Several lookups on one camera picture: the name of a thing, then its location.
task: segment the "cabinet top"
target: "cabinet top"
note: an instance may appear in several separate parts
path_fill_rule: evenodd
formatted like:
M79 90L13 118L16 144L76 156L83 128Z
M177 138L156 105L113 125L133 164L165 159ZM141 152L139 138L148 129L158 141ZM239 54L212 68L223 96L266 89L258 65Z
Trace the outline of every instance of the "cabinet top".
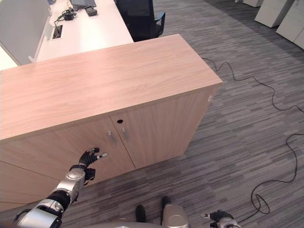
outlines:
M1 139L221 84L179 35L1 72Z

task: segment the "black office chair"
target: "black office chair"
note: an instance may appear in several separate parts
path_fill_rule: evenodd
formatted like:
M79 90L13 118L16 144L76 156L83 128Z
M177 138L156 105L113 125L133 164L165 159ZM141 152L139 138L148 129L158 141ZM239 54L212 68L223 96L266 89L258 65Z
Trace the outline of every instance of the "black office chair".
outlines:
M134 42L157 38L163 33L166 13L160 13L155 19L153 0L116 0L115 2Z

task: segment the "wood grain surface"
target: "wood grain surface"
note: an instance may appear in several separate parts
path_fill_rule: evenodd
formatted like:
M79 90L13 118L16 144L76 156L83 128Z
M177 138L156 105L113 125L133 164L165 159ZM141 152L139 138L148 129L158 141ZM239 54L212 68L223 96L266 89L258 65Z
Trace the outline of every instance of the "wood grain surface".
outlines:
M57 179L2 161L0 161L0 169L0 202L31 203L47 197L59 183Z
M99 147L108 156L92 164L96 181L134 170L127 151L108 116L22 139L1 143L1 161L63 179L88 149Z
M214 86L110 115L135 167L183 155L216 91Z
M9 210L11 208L21 207L21 206L24 206L24 205L25 204L21 204L21 203L3 203L3 202L0 202L0 211Z
M180 35L19 66L1 80L2 139L221 83Z

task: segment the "keyboard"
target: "keyboard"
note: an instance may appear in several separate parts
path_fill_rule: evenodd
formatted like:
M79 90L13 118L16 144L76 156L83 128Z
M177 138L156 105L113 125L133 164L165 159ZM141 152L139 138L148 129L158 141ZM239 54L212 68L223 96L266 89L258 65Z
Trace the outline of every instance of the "keyboard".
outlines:
M85 6L93 6L96 7L95 0L70 0L73 6L85 7Z

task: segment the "chair backrest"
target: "chair backrest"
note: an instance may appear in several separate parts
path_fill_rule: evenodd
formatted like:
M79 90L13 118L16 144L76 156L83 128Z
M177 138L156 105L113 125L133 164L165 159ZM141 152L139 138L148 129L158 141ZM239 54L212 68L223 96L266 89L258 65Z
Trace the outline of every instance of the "chair backrest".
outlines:
M116 0L134 41L156 37L153 0Z
M154 21L153 0L116 0L122 17L143 17Z

